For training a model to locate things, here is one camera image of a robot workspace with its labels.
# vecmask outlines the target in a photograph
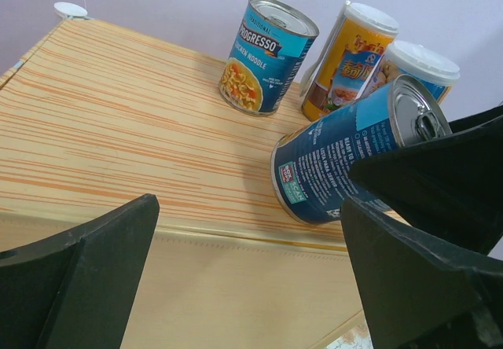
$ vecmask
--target cylindrical container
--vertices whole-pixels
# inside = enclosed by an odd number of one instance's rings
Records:
[[[339,30],[327,40],[332,44],[304,98],[304,115],[315,121],[353,101],[397,34],[397,21],[386,13],[348,5]]]
[[[312,225],[339,220],[348,196],[385,210],[386,205],[349,179],[351,165],[450,133],[428,90],[412,76],[401,75],[366,99],[283,137],[271,156],[277,198],[292,217]]]
[[[395,40],[384,52],[361,97],[391,82],[401,74],[418,79],[438,103],[459,79],[459,66],[451,60],[411,42]]]
[[[275,0],[249,0],[218,88],[229,104],[272,115],[319,30],[301,12]]]

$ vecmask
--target pull tab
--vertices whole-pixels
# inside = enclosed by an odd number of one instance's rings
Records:
[[[425,141],[438,138],[443,134],[442,125],[432,111],[426,111],[417,117],[416,130]]]
[[[270,15],[267,19],[275,23],[276,25],[280,26],[281,28],[286,28],[288,24],[286,24],[282,19],[275,15]]]

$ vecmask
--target wood grain pattern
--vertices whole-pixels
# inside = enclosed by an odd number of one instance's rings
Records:
[[[0,211],[85,222],[154,193],[158,227],[340,248],[340,224],[297,223],[270,183],[274,144],[308,123],[298,85],[277,114],[247,116],[218,93],[223,65],[65,21],[0,90]]]

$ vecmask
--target white plastic lid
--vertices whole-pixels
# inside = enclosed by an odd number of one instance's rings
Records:
[[[452,86],[460,76],[459,66],[440,54],[411,42],[395,40],[385,56],[399,68],[425,82]]]
[[[74,3],[56,2],[54,3],[56,14],[63,19],[67,17],[86,17],[87,10]]]
[[[398,21],[387,13],[368,5],[351,3],[346,8],[345,15],[370,31],[378,31],[382,35],[390,37],[396,36],[398,33]]]

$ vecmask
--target soup image on label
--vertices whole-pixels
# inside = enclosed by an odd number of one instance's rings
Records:
[[[220,80],[220,90],[229,99],[251,111],[262,105],[262,87],[249,68],[236,58],[229,58]]]
[[[358,95],[358,90],[347,89],[343,86],[334,86],[330,90],[329,103],[324,107],[324,112],[330,113],[341,105],[352,102],[356,98],[356,95]]]
[[[360,98],[392,83],[400,75],[418,79],[441,102],[460,77],[459,66],[421,45],[393,41],[386,49]]]

